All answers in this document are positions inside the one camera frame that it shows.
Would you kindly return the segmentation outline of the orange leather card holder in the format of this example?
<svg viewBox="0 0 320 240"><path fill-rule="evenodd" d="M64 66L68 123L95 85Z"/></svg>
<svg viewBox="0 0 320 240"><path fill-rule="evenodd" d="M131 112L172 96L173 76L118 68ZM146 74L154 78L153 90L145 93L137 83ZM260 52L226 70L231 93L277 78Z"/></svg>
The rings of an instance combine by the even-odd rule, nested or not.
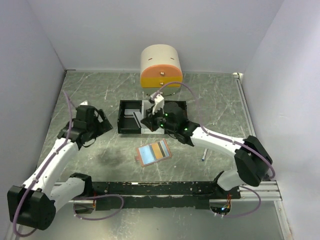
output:
<svg viewBox="0 0 320 240"><path fill-rule="evenodd" d="M172 153L169 149L168 143L165 139L162 139L160 141L138 147L134 158L142 167L146 167L160 161L170 159L171 157Z"/></svg>

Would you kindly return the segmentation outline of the gold card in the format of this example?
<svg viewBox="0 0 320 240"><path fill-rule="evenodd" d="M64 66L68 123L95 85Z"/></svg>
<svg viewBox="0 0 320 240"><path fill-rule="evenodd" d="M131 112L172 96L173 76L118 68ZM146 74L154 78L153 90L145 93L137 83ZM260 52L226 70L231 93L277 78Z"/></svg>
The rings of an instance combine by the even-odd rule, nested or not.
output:
<svg viewBox="0 0 320 240"><path fill-rule="evenodd" d="M151 149L156 160L161 160L169 156L168 150L164 141L159 141L151 144Z"/></svg>

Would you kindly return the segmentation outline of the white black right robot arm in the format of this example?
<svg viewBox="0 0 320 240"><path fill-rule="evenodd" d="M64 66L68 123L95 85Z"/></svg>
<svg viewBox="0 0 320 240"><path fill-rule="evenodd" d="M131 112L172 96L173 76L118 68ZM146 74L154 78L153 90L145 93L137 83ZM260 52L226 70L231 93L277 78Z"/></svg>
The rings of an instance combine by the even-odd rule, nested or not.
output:
<svg viewBox="0 0 320 240"><path fill-rule="evenodd" d="M209 130L189 120L175 101L156 104L144 100L142 108L140 123L151 132L163 129L181 144L206 148L234 159L235 166L222 171L214 180L212 193L218 199L243 184L258 187L272 167L270 155L255 136L242 139Z"/></svg>

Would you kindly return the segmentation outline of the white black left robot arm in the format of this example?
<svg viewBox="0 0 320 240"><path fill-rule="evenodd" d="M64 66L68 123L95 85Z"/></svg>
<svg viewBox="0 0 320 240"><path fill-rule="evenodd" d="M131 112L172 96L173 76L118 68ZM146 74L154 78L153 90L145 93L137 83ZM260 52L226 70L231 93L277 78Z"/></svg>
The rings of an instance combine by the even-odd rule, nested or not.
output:
<svg viewBox="0 0 320 240"><path fill-rule="evenodd" d="M46 230L56 213L73 198L89 199L94 194L92 178L73 173L54 187L67 163L88 142L112 130L102 109L79 105L76 116L60 130L51 151L38 169L21 185L7 192L9 218L12 223Z"/></svg>

